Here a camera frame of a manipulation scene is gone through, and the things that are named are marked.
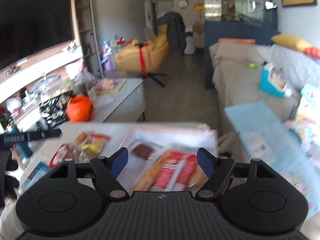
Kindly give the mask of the long red biscuit pack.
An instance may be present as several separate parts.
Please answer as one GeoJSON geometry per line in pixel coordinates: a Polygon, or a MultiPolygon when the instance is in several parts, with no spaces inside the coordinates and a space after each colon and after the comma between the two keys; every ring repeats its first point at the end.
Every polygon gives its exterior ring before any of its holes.
{"type": "Polygon", "coordinates": [[[196,164],[196,155],[194,154],[170,152],[150,191],[183,191],[195,171],[196,164]]]}

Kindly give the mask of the dark brown chocolate snack pack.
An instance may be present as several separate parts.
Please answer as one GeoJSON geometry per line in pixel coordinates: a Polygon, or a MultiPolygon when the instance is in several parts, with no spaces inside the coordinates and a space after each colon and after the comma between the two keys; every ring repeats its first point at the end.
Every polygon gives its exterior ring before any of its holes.
{"type": "Polygon", "coordinates": [[[144,160],[148,160],[153,153],[153,148],[145,144],[139,144],[132,150],[132,153],[144,160]]]}

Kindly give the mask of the red roast duck snack bag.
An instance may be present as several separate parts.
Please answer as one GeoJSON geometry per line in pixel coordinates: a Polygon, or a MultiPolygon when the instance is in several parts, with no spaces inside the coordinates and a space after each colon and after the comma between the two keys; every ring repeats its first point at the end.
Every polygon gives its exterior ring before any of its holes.
{"type": "Polygon", "coordinates": [[[72,156],[74,152],[74,148],[68,144],[62,144],[59,149],[55,152],[53,157],[51,158],[49,162],[49,167],[54,168],[59,163],[61,163],[64,159],[68,159],[72,156]]]}

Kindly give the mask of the teal water bottle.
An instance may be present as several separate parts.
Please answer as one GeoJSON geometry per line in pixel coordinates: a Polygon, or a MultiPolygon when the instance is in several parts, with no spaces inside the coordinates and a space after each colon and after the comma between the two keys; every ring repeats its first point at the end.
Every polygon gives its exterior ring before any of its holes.
{"type": "MultiPolygon", "coordinates": [[[[8,129],[8,131],[9,131],[9,133],[12,133],[12,134],[19,133],[19,130],[18,130],[18,128],[16,127],[16,125],[14,123],[12,123],[10,125],[10,128],[8,129]]],[[[27,142],[19,142],[19,143],[17,143],[16,144],[16,148],[17,148],[19,154],[22,156],[23,159],[29,159],[33,155],[33,152],[29,148],[27,142]]]]}

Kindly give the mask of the yellow red snack packet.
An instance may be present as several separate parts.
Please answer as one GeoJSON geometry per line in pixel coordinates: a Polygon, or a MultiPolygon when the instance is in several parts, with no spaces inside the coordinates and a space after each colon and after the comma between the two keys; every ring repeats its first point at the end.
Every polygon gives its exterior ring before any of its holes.
{"type": "Polygon", "coordinates": [[[89,137],[81,146],[81,151],[87,151],[94,154],[100,154],[105,144],[110,141],[110,137],[103,134],[89,134],[89,137]]]}

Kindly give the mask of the pink cardboard box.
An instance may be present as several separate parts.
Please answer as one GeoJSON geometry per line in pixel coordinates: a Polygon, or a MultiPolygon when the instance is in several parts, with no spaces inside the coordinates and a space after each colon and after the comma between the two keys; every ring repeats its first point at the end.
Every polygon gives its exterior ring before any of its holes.
{"type": "Polygon", "coordinates": [[[122,147],[129,152],[118,177],[129,193],[136,191],[190,191],[207,181],[197,162],[197,150],[217,155],[217,132],[208,128],[140,126],[131,129],[122,147]]]}

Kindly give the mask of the blue snack packet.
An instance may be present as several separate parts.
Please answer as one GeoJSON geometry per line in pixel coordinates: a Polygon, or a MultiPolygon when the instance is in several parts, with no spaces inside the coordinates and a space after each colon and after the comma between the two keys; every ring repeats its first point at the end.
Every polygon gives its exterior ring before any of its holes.
{"type": "Polygon", "coordinates": [[[19,195],[22,195],[33,186],[36,182],[38,182],[43,176],[45,176],[51,168],[47,166],[45,163],[38,163],[37,166],[33,169],[31,174],[29,174],[28,178],[24,181],[24,183],[18,189],[19,195]]]}

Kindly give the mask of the small orange sausage snack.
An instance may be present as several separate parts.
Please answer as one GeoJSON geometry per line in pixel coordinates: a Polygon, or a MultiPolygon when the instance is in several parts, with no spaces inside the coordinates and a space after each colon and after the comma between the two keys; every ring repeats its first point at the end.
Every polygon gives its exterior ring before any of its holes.
{"type": "Polygon", "coordinates": [[[74,148],[81,148],[83,143],[86,141],[88,134],[85,132],[80,133],[73,141],[72,146],[74,148]]]}

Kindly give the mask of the clear wafer biscuit pack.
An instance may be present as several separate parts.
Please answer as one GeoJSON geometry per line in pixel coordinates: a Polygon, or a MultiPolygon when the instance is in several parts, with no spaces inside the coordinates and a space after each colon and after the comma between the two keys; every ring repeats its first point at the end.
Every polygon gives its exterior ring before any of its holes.
{"type": "MultiPolygon", "coordinates": [[[[133,194],[136,191],[150,191],[153,183],[159,176],[161,169],[168,159],[170,152],[165,152],[154,164],[153,166],[142,176],[142,178],[136,182],[131,189],[129,189],[129,194],[133,194]]],[[[191,176],[186,188],[183,191],[190,191],[192,193],[196,192],[204,183],[208,180],[207,176],[199,167],[198,163],[196,164],[195,171],[191,176]]]]}

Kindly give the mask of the black plum snack box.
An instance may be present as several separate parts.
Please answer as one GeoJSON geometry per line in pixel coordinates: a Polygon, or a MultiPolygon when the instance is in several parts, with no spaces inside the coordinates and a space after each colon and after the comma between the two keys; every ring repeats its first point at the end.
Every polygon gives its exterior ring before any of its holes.
{"type": "Polygon", "coordinates": [[[74,98],[74,93],[69,90],[39,105],[40,115],[45,120],[48,129],[54,129],[69,120],[67,106],[72,98],[74,98]]]}

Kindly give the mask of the light blue book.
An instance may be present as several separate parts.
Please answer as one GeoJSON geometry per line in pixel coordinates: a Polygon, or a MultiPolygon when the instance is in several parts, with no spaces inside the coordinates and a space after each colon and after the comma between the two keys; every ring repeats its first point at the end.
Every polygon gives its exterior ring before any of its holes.
{"type": "Polygon", "coordinates": [[[259,158],[282,175],[307,199],[311,218],[319,212],[319,172],[297,137],[263,103],[228,106],[224,113],[238,133],[248,157],[259,158]]]}

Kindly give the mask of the orange pumpkin bucket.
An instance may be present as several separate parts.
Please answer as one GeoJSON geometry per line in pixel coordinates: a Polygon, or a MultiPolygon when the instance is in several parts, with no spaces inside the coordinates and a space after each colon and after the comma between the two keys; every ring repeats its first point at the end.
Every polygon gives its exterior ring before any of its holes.
{"type": "Polygon", "coordinates": [[[70,100],[66,114],[71,122],[89,122],[93,114],[93,103],[87,96],[76,96],[70,100]]]}

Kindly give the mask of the glass jar with lid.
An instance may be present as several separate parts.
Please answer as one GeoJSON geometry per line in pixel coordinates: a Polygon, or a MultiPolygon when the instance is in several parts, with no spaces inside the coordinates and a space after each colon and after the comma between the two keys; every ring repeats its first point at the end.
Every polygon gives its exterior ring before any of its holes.
{"type": "Polygon", "coordinates": [[[44,75],[43,78],[33,86],[33,96],[37,105],[66,91],[67,85],[59,74],[44,75]]]}

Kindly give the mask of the pink plush toy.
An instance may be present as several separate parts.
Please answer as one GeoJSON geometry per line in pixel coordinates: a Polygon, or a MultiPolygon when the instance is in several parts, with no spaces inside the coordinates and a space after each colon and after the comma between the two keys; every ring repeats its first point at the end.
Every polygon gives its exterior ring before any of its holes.
{"type": "Polygon", "coordinates": [[[117,86],[117,82],[114,79],[101,79],[95,85],[96,91],[109,91],[114,90],[117,86]]]}

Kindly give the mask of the beige grey sofa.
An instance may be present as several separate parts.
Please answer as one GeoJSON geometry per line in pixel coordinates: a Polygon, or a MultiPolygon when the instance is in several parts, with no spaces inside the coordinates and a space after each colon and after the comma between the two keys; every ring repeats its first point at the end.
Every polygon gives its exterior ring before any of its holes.
{"type": "Polygon", "coordinates": [[[223,110],[227,106],[262,101],[281,121],[290,118],[294,105],[300,100],[300,90],[310,83],[319,86],[319,63],[303,53],[274,44],[272,46],[217,42],[209,47],[213,66],[212,83],[217,90],[221,132],[232,131],[223,110]],[[282,69],[293,95],[277,98],[260,90],[262,70],[247,67],[272,62],[282,69]]]}

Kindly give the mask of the blue toy case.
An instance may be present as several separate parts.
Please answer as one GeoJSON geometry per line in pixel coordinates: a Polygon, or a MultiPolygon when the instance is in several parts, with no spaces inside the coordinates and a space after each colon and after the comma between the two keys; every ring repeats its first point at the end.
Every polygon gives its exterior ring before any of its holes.
{"type": "Polygon", "coordinates": [[[293,94],[284,70],[277,69],[272,62],[263,63],[259,88],[262,92],[278,98],[289,98],[293,94]]]}

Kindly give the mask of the black television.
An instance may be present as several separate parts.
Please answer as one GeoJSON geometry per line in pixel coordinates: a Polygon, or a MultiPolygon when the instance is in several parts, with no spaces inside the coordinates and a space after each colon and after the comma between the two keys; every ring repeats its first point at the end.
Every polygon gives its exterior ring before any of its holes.
{"type": "Polygon", "coordinates": [[[1,69],[74,39],[71,0],[1,0],[1,69]]]}

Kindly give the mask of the blue cabinet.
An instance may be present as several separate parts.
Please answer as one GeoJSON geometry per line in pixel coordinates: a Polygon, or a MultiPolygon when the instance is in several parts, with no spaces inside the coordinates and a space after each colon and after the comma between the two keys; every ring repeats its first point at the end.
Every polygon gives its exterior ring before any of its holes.
{"type": "Polygon", "coordinates": [[[231,21],[205,21],[204,22],[204,88],[214,89],[212,82],[214,67],[210,59],[210,46],[219,41],[235,44],[246,44],[254,41],[255,45],[270,46],[271,38],[280,34],[277,29],[259,27],[231,21]]]}

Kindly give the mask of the dark coat on rack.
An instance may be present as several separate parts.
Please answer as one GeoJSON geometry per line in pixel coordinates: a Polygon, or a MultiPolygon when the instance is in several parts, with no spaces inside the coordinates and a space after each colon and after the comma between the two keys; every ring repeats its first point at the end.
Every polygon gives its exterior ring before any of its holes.
{"type": "Polygon", "coordinates": [[[159,27],[167,25],[166,35],[170,50],[184,54],[186,38],[183,17],[178,12],[169,11],[157,19],[156,24],[159,27]]]}

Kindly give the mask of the yellow cushion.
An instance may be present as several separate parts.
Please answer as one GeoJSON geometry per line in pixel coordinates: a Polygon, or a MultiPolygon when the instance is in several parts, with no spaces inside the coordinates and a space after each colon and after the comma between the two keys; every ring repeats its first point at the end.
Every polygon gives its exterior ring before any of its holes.
{"type": "Polygon", "coordinates": [[[309,43],[308,41],[306,41],[302,38],[296,37],[296,36],[289,35],[289,34],[274,35],[271,38],[271,40],[275,44],[278,44],[280,46],[290,48],[292,50],[299,51],[302,53],[307,48],[313,47],[313,45],[311,43],[309,43]]]}

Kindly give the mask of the glass fish tank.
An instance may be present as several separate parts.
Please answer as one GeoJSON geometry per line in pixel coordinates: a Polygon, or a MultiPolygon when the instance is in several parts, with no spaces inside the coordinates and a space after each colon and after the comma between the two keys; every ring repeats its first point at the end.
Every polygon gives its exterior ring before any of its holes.
{"type": "Polygon", "coordinates": [[[203,0],[204,19],[238,22],[264,28],[278,28],[277,5],[255,0],[203,0]]]}

